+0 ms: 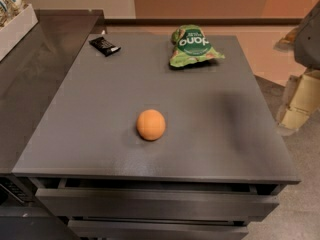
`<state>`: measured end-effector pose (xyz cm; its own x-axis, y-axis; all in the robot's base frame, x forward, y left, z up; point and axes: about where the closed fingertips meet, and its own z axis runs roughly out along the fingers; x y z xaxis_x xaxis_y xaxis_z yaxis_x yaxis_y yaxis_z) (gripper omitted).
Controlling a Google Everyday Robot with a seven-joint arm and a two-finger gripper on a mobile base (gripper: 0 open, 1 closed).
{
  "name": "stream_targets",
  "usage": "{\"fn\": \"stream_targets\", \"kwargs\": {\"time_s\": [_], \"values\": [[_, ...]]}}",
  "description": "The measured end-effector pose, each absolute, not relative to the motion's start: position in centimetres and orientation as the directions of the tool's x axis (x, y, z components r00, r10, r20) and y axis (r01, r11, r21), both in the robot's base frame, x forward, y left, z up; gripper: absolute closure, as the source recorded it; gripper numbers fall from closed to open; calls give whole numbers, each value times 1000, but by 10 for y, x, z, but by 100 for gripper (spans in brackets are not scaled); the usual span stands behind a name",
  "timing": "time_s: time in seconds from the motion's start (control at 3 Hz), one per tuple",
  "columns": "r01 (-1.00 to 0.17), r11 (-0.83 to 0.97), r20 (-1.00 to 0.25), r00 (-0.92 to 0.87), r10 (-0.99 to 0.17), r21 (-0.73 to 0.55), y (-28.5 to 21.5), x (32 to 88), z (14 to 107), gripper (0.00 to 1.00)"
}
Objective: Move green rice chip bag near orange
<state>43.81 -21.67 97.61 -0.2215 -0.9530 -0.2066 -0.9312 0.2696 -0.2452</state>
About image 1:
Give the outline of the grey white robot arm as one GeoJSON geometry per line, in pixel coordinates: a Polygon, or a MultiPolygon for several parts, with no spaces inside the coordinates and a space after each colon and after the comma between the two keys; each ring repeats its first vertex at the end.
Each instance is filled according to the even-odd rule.
{"type": "Polygon", "coordinates": [[[299,75],[289,76],[276,115],[278,133],[290,136],[320,109],[320,1],[275,48],[292,52],[303,68],[299,75]]]}

